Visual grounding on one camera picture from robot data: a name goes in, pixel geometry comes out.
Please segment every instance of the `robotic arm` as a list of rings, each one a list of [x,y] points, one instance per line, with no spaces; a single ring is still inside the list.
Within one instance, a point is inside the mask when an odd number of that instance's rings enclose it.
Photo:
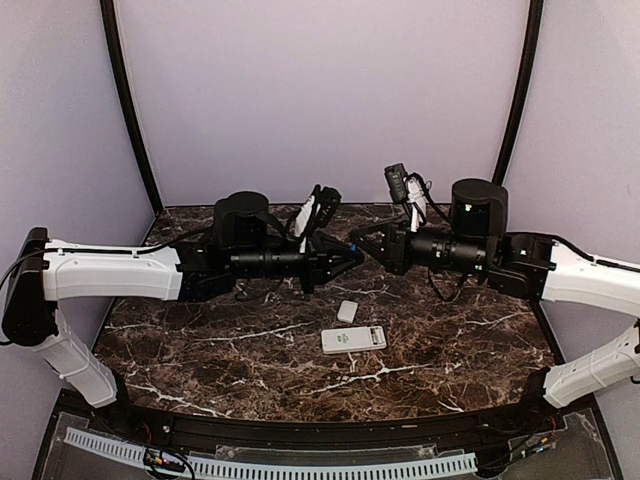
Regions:
[[[59,300],[141,296],[203,302],[231,292],[239,278],[285,276],[298,277],[302,290],[312,293],[315,285],[364,261],[361,252],[318,230],[339,204],[335,189],[316,186],[306,208],[285,227],[268,212],[266,197],[240,192],[216,203],[211,227],[147,248],[72,244],[34,228],[8,272],[2,330],[9,343],[39,353],[91,406],[126,403],[124,382],[69,328]],[[198,241],[178,241],[195,234],[202,234]]]
[[[389,172],[399,172],[400,180]],[[387,167],[385,175],[394,201],[405,202],[404,166]],[[398,275],[413,265],[426,266],[475,275],[479,283],[517,298],[577,302],[640,317],[640,265],[587,254],[554,235],[507,233],[507,201],[503,187],[460,180],[444,217],[449,229],[390,221],[355,230],[351,240]],[[547,407],[561,408],[635,373],[640,373],[640,321],[577,360],[534,372],[523,401],[542,398]]]

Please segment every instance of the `black metal frame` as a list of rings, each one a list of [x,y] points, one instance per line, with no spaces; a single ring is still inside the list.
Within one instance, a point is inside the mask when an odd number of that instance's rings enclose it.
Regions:
[[[536,47],[538,44],[538,36],[540,33],[540,24],[542,20],[542,7],[544,0],[531,0],[529,5],[529,17],[527,20],[527,29],[525,33],[525,41],[522,49],[522,57],[520,60],[520,68],[516,81],[513,101],[507,127],[505,130],[502,146],[498,155],[495,170],[493,172],[492,182],[498,185],[504,183],[504,179],[511,160],[511,154],[515,145],[520,120],[524,111],[524,105],[533,71],[533,61],[535,58]],[[129,140],[136,157],[138,169],[147,192],[147,197],[156,215],[164,210],[162,199],[156,180],[153,176],[151,163],[147,154],[144,140],[140,131],[138,115],[133,103],[131,88],[127,77],[126,65],[122,54],[122,45],[118,32],[118,21],[115,13],[114,0],[100,0],[100,8],[102,11],[102,21],[104,26],[105,38],[107,40],[107,48],[109,50],[109,58],[111,59],[111,68],[113,77],[120,99],[120,107],[129,133]]]
[[[530,307],[556,363],[564,363],[560,347],[540,304],[531,302]],[[562,414],[585,408],[593,411],[614,478],[621,480],[622,471],[595,397],[588,395],[581,398],[562,409]],[[468,413],[382,422],[286,423],[208,418],[146,407],[134,409],[141,421],[150,425],[154,431],[154,444],[176,449],[214,452],[218,446],[224,445],[287,450],[350,450],[436,444],[439,451],[473,451],[478,455],[480,463],[507,452],[508,441],[514,435],[479,426],[500,424],[504,419],[517,418],[521,414],[518,405],[511,404]],[[63,389],[49,419],[33,480],[40,479],[61,412],[85,417],[90,420],[91,428],[108,432],[101,421],[92,417],[91,408],[80,394]],[[164,426],[169,426],[169,433],[164,432]]]
[[[144,146],[142,133],[140,132],[140,124],[138,123],[138,115],[131,96],[131,88],[127,78],[127,69],[122,55],[122,45],[120,43],[120,35],[118,33],[118,20],[116,18],[115,6],[113,0],[100,0],[100,8],[102,10],[102,23],[104,25],[104,33],[107,39],[107,48],[109,49],[109,58],[111,59],[111,68],[113,70],[113,78],[116,82],[118,97],[120,98],[120,107],[124,122],[127,125],[131,148],[138,163],[138,169],[142,176],[144,188],[147,191],[147,197],[156,215],[159,215],[164,206],[160,198],[160,192],[156,180],[153,177],[149,156]]]
[[[493,172],[491,181],[497,185],[502,185],[507,175],[509,161],[513,153],[513,147],[518,136],[520,120],[522,112],[527,100],[527,92],[529,90],[529,82],[533,71],[533,60],[536,56],[536,47],[538,45],[538,35],[540,33],[540,23],[542,22],[542,7],[544,0],[531,0],[529,4],[529,18],[527,19],[527,31],[524,37],[524,45],[522,47],[522,57],[520,59],[520,69],[518,70],[518,79],[513,93],[513,101],[511,103],[511,111],[507,120],[507,128],[502,139],[500,154]]]

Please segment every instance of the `white remote control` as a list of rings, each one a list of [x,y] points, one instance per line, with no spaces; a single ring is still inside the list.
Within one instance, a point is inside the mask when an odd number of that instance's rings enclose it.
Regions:
[[[387,346],[382,327],[335,328],[322,331],[324,353],[363,352]]]

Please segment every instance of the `small white object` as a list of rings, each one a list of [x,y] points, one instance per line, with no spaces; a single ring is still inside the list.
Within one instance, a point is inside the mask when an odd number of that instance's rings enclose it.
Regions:
[[[340,305],[338,310],[338,320],[346,323],[353,323],[353,319],[356,316],[356,310],[358,310],[358,304],[356,302],[350,302],[345,300]]]
[[[322,331],[324,353],[364,352],[387,346],[382,327],[334,328]]]

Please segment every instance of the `black bracket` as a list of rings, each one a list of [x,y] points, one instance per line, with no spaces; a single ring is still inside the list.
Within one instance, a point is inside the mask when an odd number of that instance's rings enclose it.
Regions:
[[[552,241],[544,236],[509,234],[487,239],[489,286],[515,298],[539,301],[551,263]]]
[[[313,234],[309,246],[309,266],[300,274],[305,293],[313,293],[314,285],[324,285],[364,262],[362,252],[321,231]]]
[[[636,320],[636,324],[634,325],[638,329],[638,337],[640,337],[640,318]],[[636,355],[640,355],[640,338],[638,339],[638,345],[633,349],[636,352]]]
[[[47,229],[33,228],[18,258],[44,250]],[[2,331],[16,345],[33,347],[58,334],[55,320],[57,302],[44,298],[42,271],[47,268],[44,253],[24,259],[9,277]]]
[[[408,235],[408,222],[391,220],[353,230],[350,238],[388,272],[404,275],[411,268]]]

